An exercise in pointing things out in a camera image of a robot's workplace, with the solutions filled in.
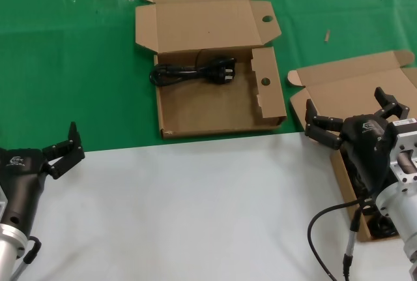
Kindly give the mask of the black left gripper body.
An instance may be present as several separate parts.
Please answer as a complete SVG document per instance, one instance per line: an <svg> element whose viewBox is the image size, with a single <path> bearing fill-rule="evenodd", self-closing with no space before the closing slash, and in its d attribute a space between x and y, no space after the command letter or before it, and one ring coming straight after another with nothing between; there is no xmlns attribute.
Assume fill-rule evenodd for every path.
<svg viewBox="0 0 417 281"><path fill-rule="evenodd" d="M31 232L44 191L46 163L39 149L1 149L1 189L7 199L2 224Z"/></svg>

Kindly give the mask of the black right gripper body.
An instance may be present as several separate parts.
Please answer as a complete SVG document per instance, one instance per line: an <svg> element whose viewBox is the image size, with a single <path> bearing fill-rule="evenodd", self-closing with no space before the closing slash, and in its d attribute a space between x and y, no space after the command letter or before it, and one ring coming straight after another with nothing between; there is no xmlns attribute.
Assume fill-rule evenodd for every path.
<svg viewBox="0 0 417 281"><path fill-rule="evenodd" d="M369 192L381 192L388 182L388 154L377 144L388 121L373 114L346 118L341 129L343 148Z"/></svg>

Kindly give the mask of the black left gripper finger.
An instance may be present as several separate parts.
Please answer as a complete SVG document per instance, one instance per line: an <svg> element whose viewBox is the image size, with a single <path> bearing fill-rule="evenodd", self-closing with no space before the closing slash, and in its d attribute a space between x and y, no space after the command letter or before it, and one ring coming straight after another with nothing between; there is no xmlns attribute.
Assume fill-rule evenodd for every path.
<svg viewBox="0 0 417 281"><path fill-rule="evenodd" d="M42 171L55 180L79 164L85 158L85 152L76 123L71 122L66 141L43 148L42 154L46 160Z"/></svg>

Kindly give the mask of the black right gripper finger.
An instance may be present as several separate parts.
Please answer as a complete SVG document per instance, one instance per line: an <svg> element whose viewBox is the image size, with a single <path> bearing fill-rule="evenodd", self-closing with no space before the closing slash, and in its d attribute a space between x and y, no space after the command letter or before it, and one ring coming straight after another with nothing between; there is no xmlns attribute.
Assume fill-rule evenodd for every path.
<svg viewBox="0 0 417 281"><path fill-rule="evenodd" d="M305 121L305 135L307 137L331 149L341 147L343 139L334 133L341 132L343 119L318 115L312 100L307 99Z"/></svg>
<svg viewBox="0 0 417 281"><path fill-rule="evenodd" d="M381 87L376 88L374 96L381 107L374 113L375 116L388 119L395 115L399 120L408 117L409 107L399 103L393 95L386 94Z"/></svg>

